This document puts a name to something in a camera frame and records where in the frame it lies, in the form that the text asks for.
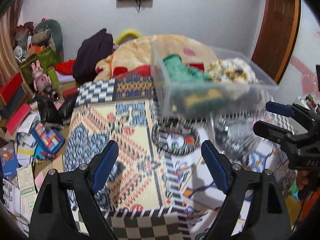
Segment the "silver scrubber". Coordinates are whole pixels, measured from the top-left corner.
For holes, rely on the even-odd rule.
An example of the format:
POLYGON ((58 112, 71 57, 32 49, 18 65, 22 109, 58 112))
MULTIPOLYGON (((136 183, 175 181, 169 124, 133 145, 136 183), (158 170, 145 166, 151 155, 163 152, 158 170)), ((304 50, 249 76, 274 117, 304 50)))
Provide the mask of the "silver scrubber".
POLYGON ((232 160, 241 160, 253 153, 262 139, 253 132, 260 116, 217 116, 213 119, 215 145, 232 160))

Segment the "floral silk scrunchie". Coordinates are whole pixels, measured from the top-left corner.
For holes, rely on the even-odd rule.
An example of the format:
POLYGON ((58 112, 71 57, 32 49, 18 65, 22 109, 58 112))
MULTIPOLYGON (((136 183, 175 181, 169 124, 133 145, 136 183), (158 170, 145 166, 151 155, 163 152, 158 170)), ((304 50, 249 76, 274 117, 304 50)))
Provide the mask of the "floral silk scrunchie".
POLYGON ((218 59, 206 68, 206 74, 214 82, 258 83, 255 72, 243 59, 218 59))

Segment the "clear plastic storage box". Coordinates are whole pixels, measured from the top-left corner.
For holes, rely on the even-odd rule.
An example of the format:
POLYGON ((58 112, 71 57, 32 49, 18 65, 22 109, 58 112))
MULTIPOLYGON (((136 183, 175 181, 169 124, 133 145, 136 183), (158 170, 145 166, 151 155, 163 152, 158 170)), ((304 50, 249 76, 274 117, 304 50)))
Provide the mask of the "clear plastic storage box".
POLYGON ((278 90, 259 66, 229 49, 153 41, 150 60, 162 116, 198 118, 256 111, 278 90))

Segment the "green knitted glove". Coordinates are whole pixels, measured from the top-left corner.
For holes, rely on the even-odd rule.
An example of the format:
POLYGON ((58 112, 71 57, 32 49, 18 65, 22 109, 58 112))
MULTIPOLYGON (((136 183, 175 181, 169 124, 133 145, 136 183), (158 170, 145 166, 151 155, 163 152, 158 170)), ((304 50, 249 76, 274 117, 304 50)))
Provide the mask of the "green knitted glove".
POLYGON ((174 82, 212 81, 212 78, 198 68, 185 65, 178 54, 170 54, 163 58, 169 77, 174 82))

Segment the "brown wooden door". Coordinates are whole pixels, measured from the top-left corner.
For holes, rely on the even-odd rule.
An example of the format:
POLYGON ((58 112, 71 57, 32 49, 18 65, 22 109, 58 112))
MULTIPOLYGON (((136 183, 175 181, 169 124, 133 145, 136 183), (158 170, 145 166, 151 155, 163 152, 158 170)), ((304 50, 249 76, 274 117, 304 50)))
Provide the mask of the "brown wooden door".
POLYGON ((301 0, 266 0, 252 61, 280 83, 299 31, 301 0))

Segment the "blue puzzle toy box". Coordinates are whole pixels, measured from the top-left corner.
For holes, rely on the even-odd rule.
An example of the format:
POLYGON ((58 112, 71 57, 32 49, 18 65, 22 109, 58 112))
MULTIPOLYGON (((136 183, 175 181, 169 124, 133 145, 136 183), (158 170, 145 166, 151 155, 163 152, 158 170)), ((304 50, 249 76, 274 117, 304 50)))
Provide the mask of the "blue puzzle toy box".
POLYGON ((65 143, 64 137, 57 129, 45 127, 41 122, 38 122, 31 129, 31 134, 43 149, 43 152, 49 155, 56 155, 65 143))

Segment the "patchwork patterned bedspread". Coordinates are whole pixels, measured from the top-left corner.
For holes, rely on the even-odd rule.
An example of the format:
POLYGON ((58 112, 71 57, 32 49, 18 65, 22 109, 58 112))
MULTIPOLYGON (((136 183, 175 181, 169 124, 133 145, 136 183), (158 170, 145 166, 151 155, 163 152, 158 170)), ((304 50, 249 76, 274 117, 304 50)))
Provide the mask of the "patchwork patterned bedspread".
POLYGON ((149 77, 91 81, 78 88, 66 151, 65 171, 91 161, 109 140, 117 161, 96 201, 118 239, 203 239, 225 195, 216 188, 201 156, 210 123, 180 120, 162 138, 187 150, 162 151, 152 139, 159 119, 149 77))

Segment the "black plastic bag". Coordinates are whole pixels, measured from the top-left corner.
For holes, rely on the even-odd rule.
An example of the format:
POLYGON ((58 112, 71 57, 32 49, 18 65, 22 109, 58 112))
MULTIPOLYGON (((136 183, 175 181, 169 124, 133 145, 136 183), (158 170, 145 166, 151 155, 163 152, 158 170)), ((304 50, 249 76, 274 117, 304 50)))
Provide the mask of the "black plastic bag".
POLYGON ((75 107, 77 94, 69 96, 59 109, 56 108, 53 101, 44 95, 37 95, 37 105, 40 114, 40 121, 45 126, 62 127, 69 123, 75 107))

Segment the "pink rabbit toy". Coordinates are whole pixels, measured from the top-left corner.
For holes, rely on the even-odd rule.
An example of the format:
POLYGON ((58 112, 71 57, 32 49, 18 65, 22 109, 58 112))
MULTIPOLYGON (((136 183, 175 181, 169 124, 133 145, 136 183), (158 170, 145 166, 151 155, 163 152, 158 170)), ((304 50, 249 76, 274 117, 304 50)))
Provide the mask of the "pink rabbit toy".
POLYGON ((34 89, 39 93, 44 93, 44 90, 51 86, 50 78, 44 73, 39 60, 37 60, 35 63, 32 63, 31 68, 34 80, 34 89))

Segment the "green bottle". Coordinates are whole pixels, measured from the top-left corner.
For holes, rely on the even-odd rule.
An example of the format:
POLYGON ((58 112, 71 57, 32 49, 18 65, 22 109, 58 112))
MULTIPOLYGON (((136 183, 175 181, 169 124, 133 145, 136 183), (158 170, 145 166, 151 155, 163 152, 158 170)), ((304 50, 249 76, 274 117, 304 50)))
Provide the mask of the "green bottle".
POLYGON ((48 69, 47 69, 47 72, 48 72, 48 76, 50 78, 52 87, 54 89, 58 89, 60 87, 60 82, 59 82, 59 79, 57 77, 55 68, 53 66, 49 66, 48 69))

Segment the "beige fleece blanket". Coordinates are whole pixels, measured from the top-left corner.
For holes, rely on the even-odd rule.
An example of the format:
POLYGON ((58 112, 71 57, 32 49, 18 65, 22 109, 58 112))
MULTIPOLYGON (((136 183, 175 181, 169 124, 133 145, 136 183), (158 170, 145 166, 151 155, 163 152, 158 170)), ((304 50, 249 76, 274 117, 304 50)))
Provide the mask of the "beige fleece blanket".
POLYGON ((205 67, 217 61, 212 48, 183 35, 159 34, 144 36, 121 44, 111 55, 100 60, 95 70, 95 81, 109 80, 114 69, 125 67, 132 71, 151 62, 151 44, 156 43, 161 57, 178 54, 183 63, 203 63, 205 67))

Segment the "pink striped curtain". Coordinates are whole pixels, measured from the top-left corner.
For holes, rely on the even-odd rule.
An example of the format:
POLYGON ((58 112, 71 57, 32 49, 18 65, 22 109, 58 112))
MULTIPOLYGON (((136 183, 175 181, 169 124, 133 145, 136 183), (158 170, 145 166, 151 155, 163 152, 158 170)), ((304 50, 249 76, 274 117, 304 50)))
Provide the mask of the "pink striped curtain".
POLYGON ((19 72, 13 45, 22 4, 23 0, 14 0, 1 17, 1 84, 19 72))

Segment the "green cardboard box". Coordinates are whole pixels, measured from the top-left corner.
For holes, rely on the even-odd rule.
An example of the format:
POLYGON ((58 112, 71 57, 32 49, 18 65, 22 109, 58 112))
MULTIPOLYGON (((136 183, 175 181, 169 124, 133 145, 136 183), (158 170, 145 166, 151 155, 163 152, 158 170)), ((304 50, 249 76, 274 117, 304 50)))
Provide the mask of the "green cardboard box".
POLYGON ((19 67, 27 84, 33 83, 31 64, 36 63, 37 60, 39 60, 40 66, 42 67, 44 73, 47 74, 48 67, 56 66, 58 63, 60 63, 60 55, 52 51, 50 47, 47 47, 41 52, 20 63, 19 67))

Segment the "dark purple garment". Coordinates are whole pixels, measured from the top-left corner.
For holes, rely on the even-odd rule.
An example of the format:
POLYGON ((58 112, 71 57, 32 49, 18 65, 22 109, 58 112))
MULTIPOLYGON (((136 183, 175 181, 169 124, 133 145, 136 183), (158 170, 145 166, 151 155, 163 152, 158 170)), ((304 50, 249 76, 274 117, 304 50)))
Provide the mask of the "dark purple garment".
POLYGON ((82 42, 72 66, 73 78, 78 84, 95 79, 96 64, 112 54, 113 45, 113 36, 105 28, 82 42))

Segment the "grey green plush toy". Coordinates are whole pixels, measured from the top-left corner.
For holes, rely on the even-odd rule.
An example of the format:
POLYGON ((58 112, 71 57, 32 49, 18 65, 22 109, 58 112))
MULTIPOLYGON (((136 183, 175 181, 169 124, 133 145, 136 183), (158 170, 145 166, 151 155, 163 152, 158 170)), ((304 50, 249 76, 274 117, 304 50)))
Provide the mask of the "grey green plush toy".
POLYGON ((53 19, 42 21, 34 28, 31 42, 38 45, 48 44, 53 52, 59 53, 63 47, 61 25, 53 19))

